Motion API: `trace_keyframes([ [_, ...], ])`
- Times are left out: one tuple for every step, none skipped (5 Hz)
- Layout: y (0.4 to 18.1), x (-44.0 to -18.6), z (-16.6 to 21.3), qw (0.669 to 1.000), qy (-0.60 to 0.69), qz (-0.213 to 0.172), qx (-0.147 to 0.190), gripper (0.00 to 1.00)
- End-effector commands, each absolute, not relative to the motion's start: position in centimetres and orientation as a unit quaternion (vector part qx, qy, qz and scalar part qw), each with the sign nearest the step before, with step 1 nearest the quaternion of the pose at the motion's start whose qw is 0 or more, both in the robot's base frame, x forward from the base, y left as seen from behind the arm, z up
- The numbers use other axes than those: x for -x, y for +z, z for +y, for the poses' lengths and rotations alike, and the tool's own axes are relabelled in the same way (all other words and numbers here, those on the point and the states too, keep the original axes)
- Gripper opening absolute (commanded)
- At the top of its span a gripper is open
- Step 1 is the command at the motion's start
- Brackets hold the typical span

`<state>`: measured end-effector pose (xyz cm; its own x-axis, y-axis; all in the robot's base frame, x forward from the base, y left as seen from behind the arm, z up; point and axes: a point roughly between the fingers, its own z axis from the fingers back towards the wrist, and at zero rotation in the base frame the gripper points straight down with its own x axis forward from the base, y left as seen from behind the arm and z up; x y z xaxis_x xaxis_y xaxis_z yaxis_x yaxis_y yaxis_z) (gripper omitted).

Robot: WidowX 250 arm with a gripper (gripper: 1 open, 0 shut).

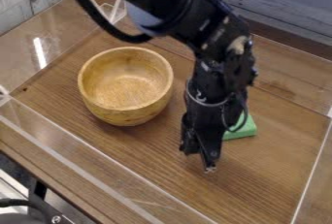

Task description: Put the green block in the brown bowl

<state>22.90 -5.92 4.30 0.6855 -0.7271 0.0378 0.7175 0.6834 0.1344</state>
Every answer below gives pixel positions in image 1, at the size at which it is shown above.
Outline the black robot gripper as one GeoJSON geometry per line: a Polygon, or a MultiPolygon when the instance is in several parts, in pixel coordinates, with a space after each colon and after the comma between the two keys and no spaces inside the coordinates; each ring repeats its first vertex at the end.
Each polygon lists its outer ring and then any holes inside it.
{"type": "Polygon", "coordinates": [[[195,131],[226,131],[246,112],[247,86],[257,70],[251,35],[239,17],[195,16],[186,25],[195,63],[186,85],[179,151],[191,155],[201,151],[195,131]]]}

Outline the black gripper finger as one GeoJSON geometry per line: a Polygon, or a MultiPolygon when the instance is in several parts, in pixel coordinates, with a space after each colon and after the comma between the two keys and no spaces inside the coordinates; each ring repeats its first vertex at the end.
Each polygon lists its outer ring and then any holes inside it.
{"type": "Polygon", "coordinates": [[[201,127],[197,128],[194,132],[203,171],[206,173],[211,173],[215,171],[217,163],[221,159],[225,129],[215,127],[201,127]]]}

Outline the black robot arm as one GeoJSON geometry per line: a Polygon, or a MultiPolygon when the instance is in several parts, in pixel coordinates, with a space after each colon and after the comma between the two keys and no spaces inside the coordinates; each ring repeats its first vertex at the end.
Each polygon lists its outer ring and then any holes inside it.
{"type": "Polygon", "coordinates": [[[130,17],[142,30],[120,31],[92,0],[76,0],[99,27],[119,40],[140,44],[168,36],[194,54],[186,81],[186,112],[179,151],[198,154],[210,172],[221,159],[223,136],[245,125],[249,117],[247,87],[258,72],[249,25],[223,0],[124,0],[130,17]]]}

